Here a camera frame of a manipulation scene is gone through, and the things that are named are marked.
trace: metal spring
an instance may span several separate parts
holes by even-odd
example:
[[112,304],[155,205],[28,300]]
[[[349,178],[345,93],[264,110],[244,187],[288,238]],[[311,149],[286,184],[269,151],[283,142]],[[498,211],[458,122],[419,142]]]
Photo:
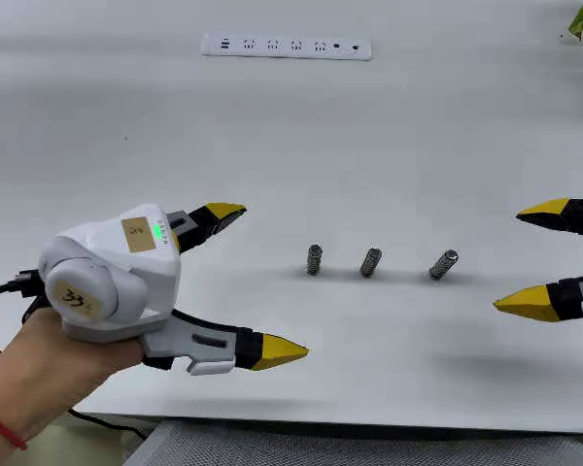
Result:
[[378,262],[380,262],[380,258],[382,257],[382,251],[378,248],[371,248],[367,255],[365,256],[365,260],[362,262],[360,266],[360,274],[363,275],[366,279],[371,277],[374,270],[378,266]]
[[458,262],[458,253],[454,250],[446,250],[436,263],[429,269],[429,277],[433,280],[440,280]]
[[322,262],[322,248],[320,245],[311,245],[307,253],[307,274],[317,275]]

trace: green plant leaf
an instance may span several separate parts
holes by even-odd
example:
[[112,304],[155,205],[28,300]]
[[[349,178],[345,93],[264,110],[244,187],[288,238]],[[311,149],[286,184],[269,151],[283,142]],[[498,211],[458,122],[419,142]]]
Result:
[[576,13],[576,17],[574,17],[570,26],[567,27],[567,30],[578,37],[579,41],[581,40],[581,35],[583,34],[583,5],[581,5],[581,8]]

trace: label sticker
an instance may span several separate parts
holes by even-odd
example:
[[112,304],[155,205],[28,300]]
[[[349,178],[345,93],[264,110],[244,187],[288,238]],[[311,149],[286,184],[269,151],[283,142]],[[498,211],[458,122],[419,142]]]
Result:
[[101,301],[77,289],[65,280],[56,281],[53,298],[63,306],[84,316],[97,317],[101,310]]
[[124,218],[120,224],[123,225],[123,232],[130,252],[155,249],[154,235],[145,216]]

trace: white tabletop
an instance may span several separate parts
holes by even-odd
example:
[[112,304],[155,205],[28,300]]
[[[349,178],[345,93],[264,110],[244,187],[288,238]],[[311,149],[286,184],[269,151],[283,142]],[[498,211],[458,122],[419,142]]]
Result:
[[[583,197],[583,48],[557,40],[578,3],[2,0],[0,283],[88,220],[244,203],[186,254],[177,306],[311,350],[260,373],[137,367],[78,408],[583,431],[583,321],[492,306],[583,275],[583,237],[514,219]],[[375,58],[201,57],[205,31],[366,38]],[[461,262],[429,283],[448,248]],[[0,298],[1,346],[26,306]]]

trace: power strip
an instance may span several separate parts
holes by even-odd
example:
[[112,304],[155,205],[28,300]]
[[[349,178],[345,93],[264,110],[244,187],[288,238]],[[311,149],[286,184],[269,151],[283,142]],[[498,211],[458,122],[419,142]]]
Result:
[[359,39],[325,37],[285,37],[276,34],[203,35],[203,55],[269,56],[273,58],[321,58],[370,60],[371,43]]

